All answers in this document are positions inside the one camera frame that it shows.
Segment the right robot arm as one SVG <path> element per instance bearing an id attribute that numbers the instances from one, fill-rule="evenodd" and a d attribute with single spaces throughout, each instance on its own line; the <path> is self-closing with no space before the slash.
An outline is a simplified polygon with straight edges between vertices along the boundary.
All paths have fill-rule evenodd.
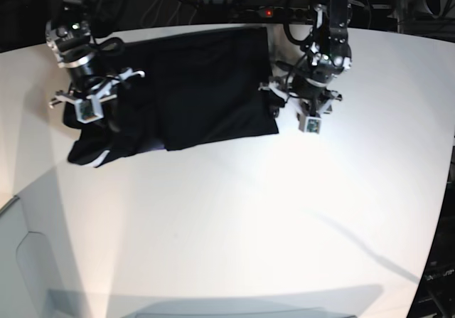
<path id="1" fill-rule="evenodd" d="M 117 131 L 118 92 L 129 89 L 129 79 L 145 72 L 130 67 L 114 69 L 107 61 L 124 50 L 120 38 L 112 38 L 128 0 L 121 0 L 111 21 L 101 21 L 103 0 L 63 0 L 58 15 L 45 27 L 45 39 L 58 67 L 70 78 L 67 90 L 59 90 L 49 107 L 72 107 L 80 124 L 107 125 Z"/>

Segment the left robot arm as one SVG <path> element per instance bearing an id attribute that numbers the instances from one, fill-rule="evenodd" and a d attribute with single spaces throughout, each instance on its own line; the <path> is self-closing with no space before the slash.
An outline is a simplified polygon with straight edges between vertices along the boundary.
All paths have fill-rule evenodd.
<path id="1" fill-rule="evenodd" d="M 272 77 L 260 85 L 260 90 L 283 96 L 284 101 L 296 100 L 301 112 L 319 117 L 332 111 L 332 103 L 342 95 L 329 90 L 328 85 L 352 65 L 348 43 L 348 24 L 352 15 L 349 0 L 310 0 L 308 7 L 311 28 L 307 37 L 299 40 L 291 33 L 293 0 L 284 2 L 283 30 L 288 42 L 303 53 L 295 63 L 278 60 L 275 65 L 284 76 Z"/>

